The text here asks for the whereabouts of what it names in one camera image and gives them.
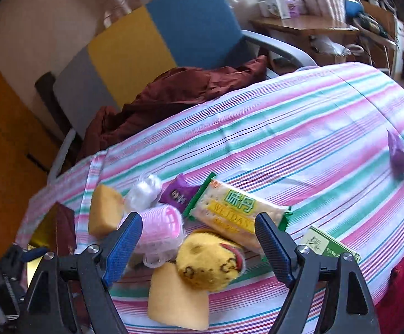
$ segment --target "wooden floor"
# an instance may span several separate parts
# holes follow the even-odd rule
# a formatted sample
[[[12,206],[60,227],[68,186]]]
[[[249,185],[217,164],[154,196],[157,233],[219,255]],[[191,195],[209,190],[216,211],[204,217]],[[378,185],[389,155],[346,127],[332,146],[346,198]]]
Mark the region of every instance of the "wooden floor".
[[[0,73],[0,254],[14,241],[29,198],[46,184],[33,160],[49,168],[58,148]]]

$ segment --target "striped tablecloth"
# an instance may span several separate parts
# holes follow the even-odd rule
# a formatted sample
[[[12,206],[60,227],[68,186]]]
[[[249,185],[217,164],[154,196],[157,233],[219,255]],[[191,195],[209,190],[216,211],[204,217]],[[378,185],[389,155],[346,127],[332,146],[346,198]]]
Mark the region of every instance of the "striped tablecloth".
[[[126,194],[141,173],[165,184],[179,173],[222,181],[292,206],[287,231],[299,240],[315,224],[362,256],[377,303],[390,270],[404,256],[404,181],[392,177],[387,129],[404,139],[404,90],[359,63],[330,65],[252,85],[173,116],[81,161],[31,200],[17,241],[26,244],[54,202],[74,209],[78,250],[87,234],[98,183]],[[188,231],[200,225],[186,224]],[[130,333],[191,333],[147,316],[152,271],[130,274],[111,289]],[[287,294],[270,267],[247,253],[247,271],[210,295],[207,333],[267,333]],[[304,329],[312,333],[323,290]]]

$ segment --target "purple snack bag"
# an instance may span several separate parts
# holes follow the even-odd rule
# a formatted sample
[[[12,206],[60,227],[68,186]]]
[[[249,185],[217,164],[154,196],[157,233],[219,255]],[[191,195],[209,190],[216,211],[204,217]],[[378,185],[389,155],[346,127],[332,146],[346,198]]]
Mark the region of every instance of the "purple snack bag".
[[[182,213],[188,206],[200,186],[190,186],[183,173],[174,178],[162,193],[159,202],[176,207]]]
[[[390,163],[392,171],[397,178],[404,177],[404,141],[395,132],[387,131],[389,143]]]

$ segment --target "yellow plush toy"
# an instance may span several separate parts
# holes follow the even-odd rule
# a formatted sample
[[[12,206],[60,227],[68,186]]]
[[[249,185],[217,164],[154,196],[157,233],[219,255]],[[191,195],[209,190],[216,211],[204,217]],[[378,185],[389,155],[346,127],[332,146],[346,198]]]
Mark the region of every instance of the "yellow plush toy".
[[[196,231],[181,245],[176,258],[180,277],[196,289],[225,288],[245,271],[241,247],[217,233]]]

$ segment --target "metal screw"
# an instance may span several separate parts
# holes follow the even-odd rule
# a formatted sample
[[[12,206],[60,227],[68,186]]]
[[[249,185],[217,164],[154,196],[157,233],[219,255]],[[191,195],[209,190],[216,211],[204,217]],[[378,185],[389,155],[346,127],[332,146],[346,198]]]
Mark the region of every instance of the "metal screw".
[[[310,247],[308,247],[307,245],[299,245],[298,246],[298,251],[301,254],[308,254],[310,252]]]
[[[45,260],[52,260],[54,258],[55,254],[52,251],[49,251],[44,254],[44,259]]]
[[[352,261],[353,255],[350,252],[345,252],[345,253],[343,253],[343,259],[347,260],[347,261]]]
[[[91,245],[91,246],[88,247],[88,252],[90,252],[91,254],[95,254],[99,250],[100,250],[99,245]]]

